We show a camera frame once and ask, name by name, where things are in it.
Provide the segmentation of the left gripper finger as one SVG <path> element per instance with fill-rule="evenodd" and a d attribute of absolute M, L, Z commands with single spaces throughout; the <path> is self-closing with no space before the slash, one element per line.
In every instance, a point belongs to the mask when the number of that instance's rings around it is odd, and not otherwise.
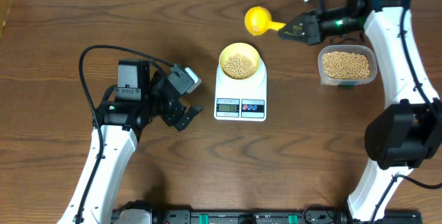
<path fill-rule="evenodd" d="M 203 106 L 190 106 L 189 109 L 186 112 L 186 119 L 193 119 L 195 116 L 197 116 L 202 110 L 204 109 Z"/>
<path fill-rule="evenodd" d="M 183 115 L 175 124 L 174 127 L 178 131 L 183 131 L 187 126 L 190 124 L 190 122 L 193 120 L 192 116 L 189 115 Z"/>

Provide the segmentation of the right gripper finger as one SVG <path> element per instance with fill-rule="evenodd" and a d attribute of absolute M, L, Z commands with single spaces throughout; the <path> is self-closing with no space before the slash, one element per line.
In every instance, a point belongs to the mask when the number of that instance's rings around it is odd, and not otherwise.
<path fill-rule="evenodd" d="M 278 36 L 284 40 L 306 41 L 305 33 L 303 32 L 302 29 L 291 29 L 291 30 L 280 29 L 278 31 Z"/>
<path fill-rule="evenodd" d="M 298 15 L 285 26 L 285 30 L 287 31 L 303 31 L 304 29 L 305 29 L 304 14 Z"/>

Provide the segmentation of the yellow measuring scoop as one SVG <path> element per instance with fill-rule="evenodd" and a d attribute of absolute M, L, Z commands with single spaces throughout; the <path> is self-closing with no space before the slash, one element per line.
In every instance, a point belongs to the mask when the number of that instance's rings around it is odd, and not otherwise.
<path fill-rule="evenodd" d="M 261 6 L 252 7 L 247 11 L 244 24 L 253 36 L 262 35 L 268 30 L 279 31 L 286 26 L 284 23 L 273 21 L 271 13 Z"/>

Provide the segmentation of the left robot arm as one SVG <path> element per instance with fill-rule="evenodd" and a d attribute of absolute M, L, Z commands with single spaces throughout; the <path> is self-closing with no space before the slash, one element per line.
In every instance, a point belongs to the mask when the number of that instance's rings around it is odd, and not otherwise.
<path fill-rule="evenodd" d="M 93 109 L 89 154 L 60 223 L 111 223 L 125 168 L 144 127 L 161 117 L 167 126 L 182 131 L 203 110 L 179 101 L 201 83 L 189 67 L 174 64 L 170 74 L 161 67 L 152 73 L 156 65 L 140 59 L 119 61 L 117 84 Z"/>

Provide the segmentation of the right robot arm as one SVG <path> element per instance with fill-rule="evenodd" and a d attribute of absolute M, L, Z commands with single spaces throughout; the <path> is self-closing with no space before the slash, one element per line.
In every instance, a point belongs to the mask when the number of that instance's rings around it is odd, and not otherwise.
<path fill-rule="evenodd" d="M 374 49 L 385 95 L 384 111 L 365 130 L 368 162 L 347 197 L 341 223 L 385 219 L 385 207 L 403 180 L 441 145 L 441 99 L 427 77 L 414 40 L 411 0 L 325 0 L 278 28 L 283 39 L 309 45 L 362 31 Z"/>

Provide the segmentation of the white digital kitchen scale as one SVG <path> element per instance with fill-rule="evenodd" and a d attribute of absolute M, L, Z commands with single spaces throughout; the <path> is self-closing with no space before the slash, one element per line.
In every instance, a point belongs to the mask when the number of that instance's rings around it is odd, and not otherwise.
<path fill-rule="evenodd" d="M 247 79 L 229 77 L 219 65 L 213 116 L 216 120 L 264 122 L 267 118 L 267 68 L 259 59 L 257 71 Z"/>

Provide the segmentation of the yellow plastic bowl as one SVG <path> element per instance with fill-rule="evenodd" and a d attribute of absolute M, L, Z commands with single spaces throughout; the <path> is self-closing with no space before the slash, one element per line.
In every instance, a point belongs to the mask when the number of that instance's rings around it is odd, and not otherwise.
<path fill-rule="evenodd" d="M 227 58 L 231 55 L 236 54 L 236 53 L 240 53 L 242 55 L 245 55 L 254 62 L 254 64 L 256 65 L 256 71 L 253 75 L 255 75 L 258 72 L 258 69 L 260 67 L 261 58 L 260 58 L 258 51 L 252 45 L 246 44 L 246 43 L 230 44 L 221 52 L 220 57 L 219 57 L 219 67 L 221 68 L 221 70 L 222 70 L 222 66 L 224 65 Z"/>

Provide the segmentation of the soybeans in yellow bowl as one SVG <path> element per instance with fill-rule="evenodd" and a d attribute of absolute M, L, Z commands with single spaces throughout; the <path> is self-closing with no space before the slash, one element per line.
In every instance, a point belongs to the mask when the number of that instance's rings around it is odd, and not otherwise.
<path fill-rule="evenodd" d="M 256 65 L 247 56 L 236 53 L 227 58 L 222 70 L 232 79 L 245 80 L 255 73 Z"/>

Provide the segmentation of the pile of soybeans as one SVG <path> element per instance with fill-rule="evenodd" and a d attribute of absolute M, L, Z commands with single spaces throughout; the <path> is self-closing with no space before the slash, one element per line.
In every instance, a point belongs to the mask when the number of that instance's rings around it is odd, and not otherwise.
<path fill-rule="evenodd" d="M 333 79 L 361 80 L 370 76 L 371 70 L 366 56 L 333 51 L 322 56 L 325 74 Z"/>

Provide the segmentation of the clear plastic container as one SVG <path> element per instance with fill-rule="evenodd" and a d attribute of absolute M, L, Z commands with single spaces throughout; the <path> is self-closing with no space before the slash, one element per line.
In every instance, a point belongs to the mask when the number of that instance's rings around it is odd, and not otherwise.
<path fill-rule="evenodd" d="M 322 65 L 322 56 L 325 53 L 330 53 L 333 51 L 341 51 L 347 53 L 356 53 L 360 55 L 366 56 L 369 62 L 369 67 L 371 70 L 370 76 L 367 79 L 361 80 L 342 80 L 342 79 L 333 79 L 328 77 L 323 69 Z M 331 45 L 323 48 L 318 55 L 318 71 L 320 74 L 320 82 L 324 85 L 330 86 L 356 86 L 361 84 L 367 84 L 374 80 L 377 75 L 377 64 L 376 64 L 376 56 L 374 52 L 366 46 L 360 45 Z"/>

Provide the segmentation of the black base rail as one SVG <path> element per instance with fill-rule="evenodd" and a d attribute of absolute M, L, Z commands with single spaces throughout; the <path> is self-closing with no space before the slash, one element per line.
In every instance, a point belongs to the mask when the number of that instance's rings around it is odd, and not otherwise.
<path fill-rule="evenodd" d="M 152 224 L 331 224 L 360 223 L 352 219 L 349 212 L 341 209 L 310 205 L 295 210 L 207 210 L 192 209 L 185 205 L 154 207 L 136 200 L 115 209 L 111 223 Z"/>

